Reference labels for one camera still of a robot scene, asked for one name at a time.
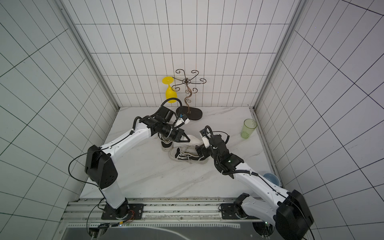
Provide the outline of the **black white sneaker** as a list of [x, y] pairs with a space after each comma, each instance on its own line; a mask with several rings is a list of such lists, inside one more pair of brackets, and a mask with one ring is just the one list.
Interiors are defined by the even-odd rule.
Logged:
[[161, 140], [162, 150], [164, 152], [169, 152], [173, 148], [173, 141], [165, 138], [163, 135], [160, 135], [159, 138]]
[[208, 159], [204, 156], [199, 156], [192, 148], [176, 147], [169, 151], [169, 158], [176, 162], [189, 164], [206, 164]]

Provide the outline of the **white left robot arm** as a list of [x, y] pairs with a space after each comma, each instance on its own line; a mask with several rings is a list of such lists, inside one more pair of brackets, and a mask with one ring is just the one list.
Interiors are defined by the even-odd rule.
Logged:
[[117, 210], [127, 201], [117, 183], [118, 171], [115, 164], [118, 160], [154, 135], [160, 137], [164, 150], [170, 150], [174, 142], [190, 142], [190, 138], [181, 129], [189, 121], [187, 115], [162, 106], [152, 115], [135, 117], [133, 127], [115, 140], [88, 149], [85, 172], [96, 183], [109, 207]]

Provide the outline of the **white insole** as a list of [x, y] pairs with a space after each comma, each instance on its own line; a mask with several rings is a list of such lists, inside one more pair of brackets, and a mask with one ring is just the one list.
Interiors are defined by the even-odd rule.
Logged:
[[190, 141], [187, 144], [187, 146], [192, 146], [192, 147], [195, 147], [195, 146], [201, 146], [203, 145], [203, 141], [193, 135], [187, 135], [187, 137], [190, 139]]

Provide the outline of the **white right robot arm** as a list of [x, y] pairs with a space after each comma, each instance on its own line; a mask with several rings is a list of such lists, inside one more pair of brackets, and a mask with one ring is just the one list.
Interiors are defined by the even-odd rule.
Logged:
[[238, 219], [255, 217], [272, 225], [285, 240], [303, 240], [310, 231], [314, 218], [303, 195], [274, 185], [255, 172], [243, 159], [230, 153], [221, 135], [202, 135], [200, 155], [210, 156], [220, 174], [230, 176], [250, 188], [259, 200], [241, 194], [234, 202]]

